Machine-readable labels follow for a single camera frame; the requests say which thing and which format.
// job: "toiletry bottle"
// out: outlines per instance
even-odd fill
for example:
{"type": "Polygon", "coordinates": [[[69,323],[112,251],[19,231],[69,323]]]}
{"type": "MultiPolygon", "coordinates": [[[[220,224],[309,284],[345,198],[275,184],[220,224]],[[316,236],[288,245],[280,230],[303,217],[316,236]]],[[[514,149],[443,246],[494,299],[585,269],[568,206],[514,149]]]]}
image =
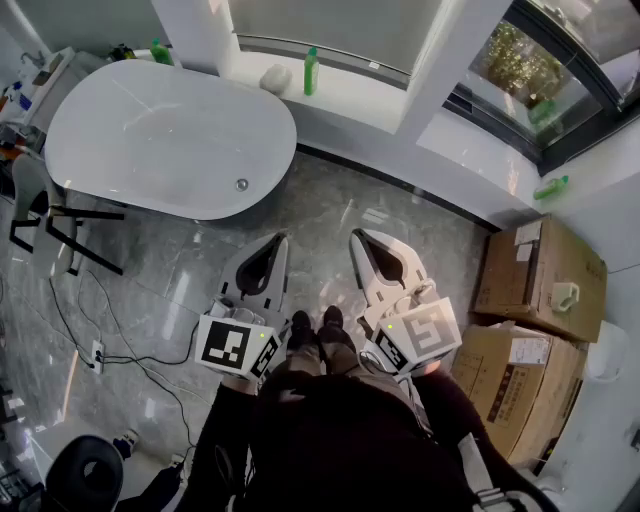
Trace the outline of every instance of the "toiletry bottle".
{"type": "Polygon", "coordinates": [[[157,37],[153,40],[151,55],[159,64],[168,64],[169,66],[173,66],[173,59],[171,58],[168,48],[161,45],[160,40],[157,37]]]}
{"type": "Polygon", "coordinates": [[[534,199],[544,199],[552,194],[557,194],[563,190],[569,183],[569,176],[563,176],[562,178],[553,178],[544,185],[538,187],[533,193],[534,199]]]}
{"type": "Polygon", "coordinates": [[[304,93],[311,96],[318,87],[318,49],[313,47],[304,59],[304,93]]]}

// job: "window sill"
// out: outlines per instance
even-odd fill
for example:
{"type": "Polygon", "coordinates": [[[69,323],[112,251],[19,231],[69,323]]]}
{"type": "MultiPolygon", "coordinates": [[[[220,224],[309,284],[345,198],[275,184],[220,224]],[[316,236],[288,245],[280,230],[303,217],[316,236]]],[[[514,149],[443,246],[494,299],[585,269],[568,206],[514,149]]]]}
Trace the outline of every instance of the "window sill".
{"type": "Polygon", "coordinates": [[[262,75],[274,64],[281,64],[293,73],[289,87],[281,96],[283,100],[332,112],[388,133],[398,129],[407,101],[406,91],[322,63],[318,89],[313,96],[304,94],[304,62],[291,57],[240,52],[225,78],[258,87],[262,75]]]}

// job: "window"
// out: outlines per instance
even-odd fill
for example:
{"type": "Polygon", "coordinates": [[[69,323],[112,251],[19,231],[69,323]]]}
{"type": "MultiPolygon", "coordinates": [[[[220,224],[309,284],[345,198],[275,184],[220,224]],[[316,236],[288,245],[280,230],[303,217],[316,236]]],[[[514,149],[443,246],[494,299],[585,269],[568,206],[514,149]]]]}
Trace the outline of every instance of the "window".
{"type": "Polygon", "coordinates": [[[629,0],[535,0],[598,63],[620,95],[637,87],[640,16],[629,0]]]}
{"type": "Polygon", "coordinates": [[[303,57],[405,88],[440,1],[229,0],[243,50],[303,57]]]}
{"type": "Polygon", "coordinates": [[[544,175],[640,114],[638,48],[630,0],[515,0],[445,107],[544,175]]]}

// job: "shoe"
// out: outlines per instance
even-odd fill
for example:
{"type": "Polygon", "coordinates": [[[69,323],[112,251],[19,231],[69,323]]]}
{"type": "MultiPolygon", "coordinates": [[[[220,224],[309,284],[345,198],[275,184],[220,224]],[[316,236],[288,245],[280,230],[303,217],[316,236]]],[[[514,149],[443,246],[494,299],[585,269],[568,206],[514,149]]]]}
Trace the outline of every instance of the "shoe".
{"type": "MultiPolygon", "coordinates": [[[[351,341],[349,335],[344,332],[342,328],[344,325],[342,311],[340,311],[336,306],[329,306],[329,308],[324,312],[324,316],[322,318],[324,327],[318,331],[320,346],[323,347],[327,343],[342,343],[355,353],[356,347],[353,344],[353,341],[351,341]]],[[[325,363],[327,363],[327,372],[331,373],[330,365],[326,359],[325,363]]]]}
{"type": "Polygon", "coordinates": [[[136,445],[138,444],[138,434],[133,430],[127,430],[120,437],[116,437],[113,440],[113,446],[120,452],[123,459],[128,459],[133,454],[136,445]]]}
{"type": "Polygon", "coordinates": [[[322,320],[324,325],[333,325],[338,329],[342,329],[342,326],[344,325],[342,311],[340,311],[336,306],[329,306],[329,308],[324,312],[322,320]]]}
{"type": "Polygon", "coordinates": [[[298,350],[305,343],[313,343],[311,319],[304,311],[296,311],[291,319],[291,337],[287,342],[287,350],[298,350]]]}

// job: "power strip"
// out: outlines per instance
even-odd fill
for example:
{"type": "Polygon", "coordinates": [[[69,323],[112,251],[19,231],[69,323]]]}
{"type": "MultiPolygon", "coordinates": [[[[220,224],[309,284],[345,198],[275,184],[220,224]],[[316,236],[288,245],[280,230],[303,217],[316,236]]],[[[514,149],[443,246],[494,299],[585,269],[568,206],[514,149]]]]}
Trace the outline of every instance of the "power strip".
{"type": "Polygon", "coordinates": [[[91,362],[93,363],[92,370],[98,375],[102,374],[102,363],[98,361],[98,353],[104,356],[104,345],[99,341],[93,340],[93,346],[91,347],[91,362]]]}

